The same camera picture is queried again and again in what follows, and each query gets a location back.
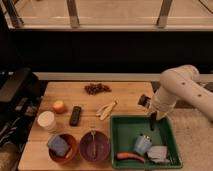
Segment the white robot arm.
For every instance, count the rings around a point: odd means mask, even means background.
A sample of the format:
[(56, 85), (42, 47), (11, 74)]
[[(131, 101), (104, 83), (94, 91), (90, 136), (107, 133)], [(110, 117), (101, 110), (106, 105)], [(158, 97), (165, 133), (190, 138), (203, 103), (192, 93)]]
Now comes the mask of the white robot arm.
[(183, 99), (213, 122), (213, 93), (197, 84), (199, 71), (193, 65), (167, 69), (160, 75), (160, 88), (151, 98), (149, 114), (164, 118)]

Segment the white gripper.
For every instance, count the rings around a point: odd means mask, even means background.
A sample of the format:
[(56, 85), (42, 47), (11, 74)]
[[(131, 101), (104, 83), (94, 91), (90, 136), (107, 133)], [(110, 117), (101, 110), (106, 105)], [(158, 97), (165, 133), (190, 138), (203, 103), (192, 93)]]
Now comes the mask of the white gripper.
[(164, 118), (176, 105), (176, 96), (160, 87), (151, 98), (151, 108), (157, 112), (157, 119)]

